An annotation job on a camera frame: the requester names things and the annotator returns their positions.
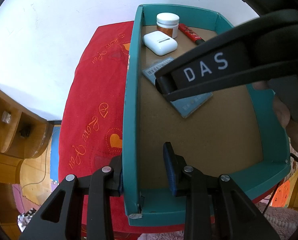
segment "red marker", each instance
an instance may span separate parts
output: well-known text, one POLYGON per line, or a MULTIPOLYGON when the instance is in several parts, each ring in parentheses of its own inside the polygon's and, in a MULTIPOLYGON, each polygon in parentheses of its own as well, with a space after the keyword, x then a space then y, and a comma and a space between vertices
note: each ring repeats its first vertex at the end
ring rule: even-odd
POLYGON ((195 33, 192 29, 190 29, 183 23, 179 23, 179 30, 181 30, 190 40, 192 40, 197 45, 205 42, 197 33, 195 33))

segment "white jar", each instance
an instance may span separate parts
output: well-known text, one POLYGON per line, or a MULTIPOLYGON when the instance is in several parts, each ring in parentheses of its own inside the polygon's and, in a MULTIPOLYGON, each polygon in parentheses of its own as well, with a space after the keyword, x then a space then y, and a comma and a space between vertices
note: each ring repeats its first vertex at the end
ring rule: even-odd
POLYGON ((171 38, 178 35, 179 16, 174 13, 157 14, 157 31, 161 31, 171 38))

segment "orange jar label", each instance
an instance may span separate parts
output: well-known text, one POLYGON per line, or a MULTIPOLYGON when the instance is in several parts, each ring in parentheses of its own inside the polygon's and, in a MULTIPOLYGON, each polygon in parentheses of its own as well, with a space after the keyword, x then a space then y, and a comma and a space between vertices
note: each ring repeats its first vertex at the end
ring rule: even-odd
POLYGON ((173 29, 168 29, 168 28, 162 28, 160 26, 157 25, 157 31, 160 31, 166 35, 168 35, 169 37, 172 38, 172 33, 173 33, 173 29))

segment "orange plastic object with holes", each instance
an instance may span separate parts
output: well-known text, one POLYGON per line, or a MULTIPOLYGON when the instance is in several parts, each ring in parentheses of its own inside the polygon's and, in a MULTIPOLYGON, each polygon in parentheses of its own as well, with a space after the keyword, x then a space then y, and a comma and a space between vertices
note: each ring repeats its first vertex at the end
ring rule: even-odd
POLYGON ((286 205, 290 193, 290 182, 287 180, 284 184, 278 187, 276 194, 274 194, 270 206, 284 207, 286 205))

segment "red tablecloth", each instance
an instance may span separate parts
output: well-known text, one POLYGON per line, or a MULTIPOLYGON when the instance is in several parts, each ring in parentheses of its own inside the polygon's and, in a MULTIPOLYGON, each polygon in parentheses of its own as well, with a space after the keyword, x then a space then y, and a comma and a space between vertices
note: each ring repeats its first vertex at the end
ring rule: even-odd
MULTIPOLYGON (((70 88, 59 138, 59 180, 83 177, 109 164, 122 151, 122 118, 133 22, 99 27, 81 56, 70 88)), ((87 221, 88 198, 82 223, 87 221)), ((158 233, 170 227, 131 227, 123 197, 111 198, 113 230, 158 233)))

